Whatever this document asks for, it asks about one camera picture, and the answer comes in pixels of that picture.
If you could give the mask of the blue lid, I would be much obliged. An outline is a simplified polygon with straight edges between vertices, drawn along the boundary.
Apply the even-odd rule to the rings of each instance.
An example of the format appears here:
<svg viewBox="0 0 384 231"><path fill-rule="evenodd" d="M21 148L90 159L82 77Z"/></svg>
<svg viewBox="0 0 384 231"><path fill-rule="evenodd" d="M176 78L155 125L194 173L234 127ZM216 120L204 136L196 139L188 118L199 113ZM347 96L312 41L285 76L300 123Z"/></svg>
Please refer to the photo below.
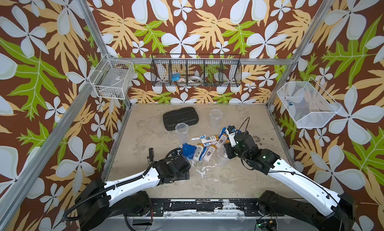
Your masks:
<svg viewBox="0 0 384 231"><path fill-rule="evenodd" d="M192 160L195 155L196 149L197 149L196 146L184 143L182 146L182 151L183 151L182 155Z"/></svg>

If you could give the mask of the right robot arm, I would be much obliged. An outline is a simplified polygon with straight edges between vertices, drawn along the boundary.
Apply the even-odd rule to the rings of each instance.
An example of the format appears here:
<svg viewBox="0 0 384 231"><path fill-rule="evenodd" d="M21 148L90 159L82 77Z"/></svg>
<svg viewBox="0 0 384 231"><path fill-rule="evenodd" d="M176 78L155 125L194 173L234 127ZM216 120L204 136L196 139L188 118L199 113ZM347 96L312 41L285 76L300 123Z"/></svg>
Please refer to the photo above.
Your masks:
<svg viewBox="0 0 384 231"><path fill-rule="evenodd" d="M258 211L263 216L284 215L303 221L319 231L350 231L356 221L354 198L338 194L293 168L269 149L260 149L247 132L226 131L222 135L229 159L238 157L245 168L259 171L283 183L304 201L288 199L273 191L258 198Z"/></svg>

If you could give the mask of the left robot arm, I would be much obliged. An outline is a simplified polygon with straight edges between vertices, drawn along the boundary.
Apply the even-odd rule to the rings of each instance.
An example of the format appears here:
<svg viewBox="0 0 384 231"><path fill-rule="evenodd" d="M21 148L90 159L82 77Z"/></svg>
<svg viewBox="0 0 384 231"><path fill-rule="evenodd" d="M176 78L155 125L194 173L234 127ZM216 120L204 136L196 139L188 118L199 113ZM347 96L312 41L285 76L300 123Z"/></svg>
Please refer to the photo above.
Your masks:
<svg viewBox="0 0 384 231"><path fill-rule="evenodd" d="M144 216L152 208L146 190L184 180L190 168L187 158L177 155L151 161L144 171L124 179L109 182L95 180L64 212L62 220L77 221L80 230L90 231L114 216Z"/></svg>

